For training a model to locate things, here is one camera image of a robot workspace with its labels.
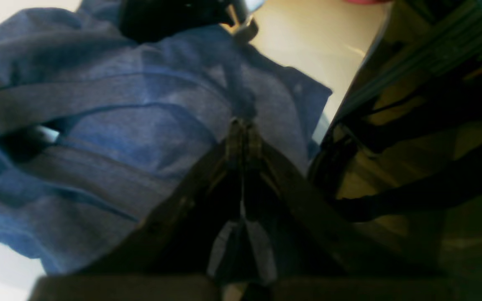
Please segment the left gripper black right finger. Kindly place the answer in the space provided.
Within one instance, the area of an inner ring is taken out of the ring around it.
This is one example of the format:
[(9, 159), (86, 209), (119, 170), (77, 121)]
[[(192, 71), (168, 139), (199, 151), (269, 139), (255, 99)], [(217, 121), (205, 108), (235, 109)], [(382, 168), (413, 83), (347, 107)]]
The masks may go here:
[(252, 122), (243, 125), (246, 218), (270, 244), (266, 301), (453, 301), (435, 268), (404, 259), (339, 217)]

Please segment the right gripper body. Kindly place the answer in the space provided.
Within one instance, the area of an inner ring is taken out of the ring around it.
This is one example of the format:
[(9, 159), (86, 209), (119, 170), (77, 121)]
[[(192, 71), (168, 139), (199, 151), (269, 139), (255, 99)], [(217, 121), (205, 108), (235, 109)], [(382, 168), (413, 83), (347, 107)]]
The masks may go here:
[(189, 29), (241, 19), (240, 0), (123, 0), (118, 28), (136, 42), (157, 42)]

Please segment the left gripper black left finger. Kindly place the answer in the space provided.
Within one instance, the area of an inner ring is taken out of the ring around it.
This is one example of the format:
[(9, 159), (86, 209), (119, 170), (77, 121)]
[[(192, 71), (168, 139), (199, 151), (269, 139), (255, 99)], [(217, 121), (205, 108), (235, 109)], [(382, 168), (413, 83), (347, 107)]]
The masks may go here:
[(206, 270), (214, 240), (239, 212), (243, 154), (244, 122), (235, 119), (120, 246), (75, 274), (40, 279), (31, 301), (220, 301)]

